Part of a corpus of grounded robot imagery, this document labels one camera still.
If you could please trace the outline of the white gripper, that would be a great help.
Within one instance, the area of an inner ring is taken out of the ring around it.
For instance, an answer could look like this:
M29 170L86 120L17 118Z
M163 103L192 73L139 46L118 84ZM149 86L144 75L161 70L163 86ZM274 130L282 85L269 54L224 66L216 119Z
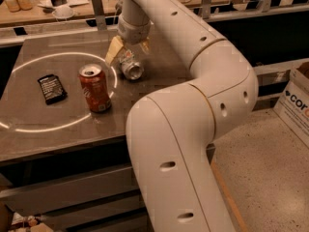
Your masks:
M120 15L118 22L118 34L115 36L107 50L105 56L105 63L110 66L116 56L125 48L124 42L128 44L139 44L145 54L150 53L149 40L147 39L151 28L151 23L146 20L141 25L133 25L127 22L125 18Z

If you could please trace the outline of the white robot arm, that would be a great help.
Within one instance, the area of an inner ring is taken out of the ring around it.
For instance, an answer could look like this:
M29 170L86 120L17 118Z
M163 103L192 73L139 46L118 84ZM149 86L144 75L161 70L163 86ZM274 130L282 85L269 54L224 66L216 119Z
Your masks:
M192 78L140 99L126 120L131 164L155 232L236 232L207 146L252 111L258 79L223 35L177 0L124 0L128 44L159 30Z

